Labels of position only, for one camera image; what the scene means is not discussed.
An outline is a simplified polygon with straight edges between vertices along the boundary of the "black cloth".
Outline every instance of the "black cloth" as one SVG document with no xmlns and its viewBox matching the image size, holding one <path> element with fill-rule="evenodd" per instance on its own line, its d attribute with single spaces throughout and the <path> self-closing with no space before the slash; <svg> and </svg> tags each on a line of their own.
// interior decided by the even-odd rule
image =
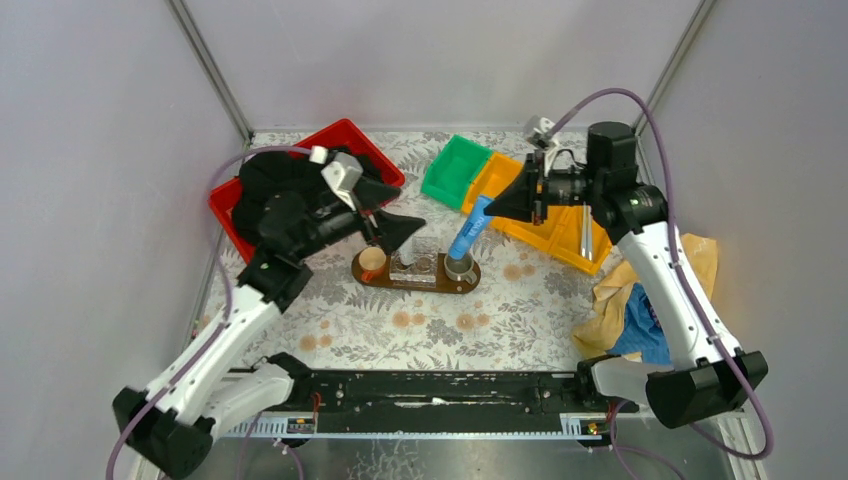
<svg viewBox="0 0 848 480">
<path fill-rule="evenodd" d="M 330 148 L 330 158 L 337 152 L 350 154 L 347 147 Z M 355 155 L 362 165 L 363 175 L 381 180 L 380 169 L 367 155 Z M 307 208 L 318 208 L 334 196 L 327 188 L 321 176 L 323 165 L 304 158 L 292 157 L 288 152 L 264 152 L 254 155 L 239 169 L 239 179 L 243 192 L 233 207 L 233 225 L 239 236 L 247 243 L 257 245 L 262 240 L 259 235 L 259 221 L 265 211 L 265 204 L 275 194 L 289 191 L 303 197 Z"/>
</svg>

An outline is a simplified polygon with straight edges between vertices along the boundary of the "yellow bag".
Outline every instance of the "yellow bag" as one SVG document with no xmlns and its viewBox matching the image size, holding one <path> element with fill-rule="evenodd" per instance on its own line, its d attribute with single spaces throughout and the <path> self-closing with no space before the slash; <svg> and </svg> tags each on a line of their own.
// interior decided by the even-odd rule
<svg viewBox="0 0 848 480">
<path fill-rule="evenodd" d="M 695 271 L 695 276 L 701 287 L 712 298 L 718 270 L 718 244 L 715 239 L 699 237 L 691 233 L 681 238 L 683 251 Z M 595 286 L 595 304 L 592 310 L 595 317 L 592 320 L 574 327 L 571 338 L 584 358 L 594 358 L 606 355 L 606 351 L 615 346 L 618 337 L 624 331 L 624 311 L 633 284 L 639 281 L 636 272 L 628 262 L 621 265 L 606 276 Z M 641 354 L 626 355 L 633 359 Z"/>
</svg>

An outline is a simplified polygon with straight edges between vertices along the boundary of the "red tray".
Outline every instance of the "red tray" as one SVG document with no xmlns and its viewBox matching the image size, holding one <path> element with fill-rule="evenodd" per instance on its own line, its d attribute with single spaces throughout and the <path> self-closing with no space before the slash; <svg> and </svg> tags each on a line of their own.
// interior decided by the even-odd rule
<svg viewBox="0 0 848 480">
<path fill-rule="evenodd" d="M 383 182 L 400 187 L 406 178 L 400 170 L 383 155 L 371 140 L 362 133 L 362 130 L 357 128 L 347 118 L 343 118 L 338 122 L 324 128 L 320 132 L 304 138 L 296 144 L 298 147 L 311 148 L 316 145 L 322 147 L 339 147 L 346 146 L 350 148 L 354 155 L 368 155 L 368 158 L 374 163 L 374 166 L 380 169 L 383 176 Z M 256 249 L 253 245 L 247 243 L 236 233 L 236 228 L 233 225 L 232 212 L 241 198 L 241 181 L 238 177 L 212 190 L 209 195 L 209 208 L 221 222 L 224 231 L 233 241 L 233 244 L 238 249 L 245 262 L 249 262 L 253 257 L 253 251 Z"/>
</svg>

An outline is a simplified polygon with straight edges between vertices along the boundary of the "white wall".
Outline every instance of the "white wall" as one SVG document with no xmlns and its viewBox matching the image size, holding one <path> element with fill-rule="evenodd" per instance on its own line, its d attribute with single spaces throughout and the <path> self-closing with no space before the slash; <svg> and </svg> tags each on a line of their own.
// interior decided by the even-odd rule
<svg viewBox="0 0 848 480">
<path fill-rule="evenodd" d="M 0 478 L 103 478 L 112 397 L 185 339 L 203 189 L 239 147 L 165 2 L 0 2 Z"/>
<path fill-rule="evenodd" d="M 257 129 L 521 127 L 601 87 L 648 95 L 698 0 L 192 0 Z M 598 102 L 576 120 L 636 118 Z"/>
<path fill-rule="evenodd" d="M 719 2 L 658 111 L 680 223 L 719 240 L 717 309 L 769 362 L 772 480 L 848 470 L 846 20 L 843 0 Z"/>
</svg>

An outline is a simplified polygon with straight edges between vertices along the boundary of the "metal pole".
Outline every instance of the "metal pole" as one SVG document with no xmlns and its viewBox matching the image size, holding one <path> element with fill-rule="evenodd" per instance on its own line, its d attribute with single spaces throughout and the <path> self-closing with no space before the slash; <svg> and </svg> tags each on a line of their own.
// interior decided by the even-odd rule
<svg viewBox="0 0 848 480">
<path fill-rule="evenodd" d="M 194 22 L 194 17 L 192 17 L 186 2 L 184 0 L 165 0 L 165 3 L 168 4 L 168 7 L 174 14 L 177 24 L 185 34 L 194 55 L 197 57 L 197 61 L 206 73 L 206 77 L 209 79 L 209 83 L 212 84 L 212 88 L 215 90 L 218 98 L 221 100 L 221 104 L 233 122 L 233 126 L 236 127 L 236 130 L 238 130 L 245 141 L 249 141 L 253 135 L 253 129 L 244 117 L 244 113 L 241 111 L 238 102 L 236 102 L 233 92 L 227 86 L 221 70 L 209 52 L 209 47 L 203 40 L 203 36 L 197 28 L 197 24 Z"/>
</svg>

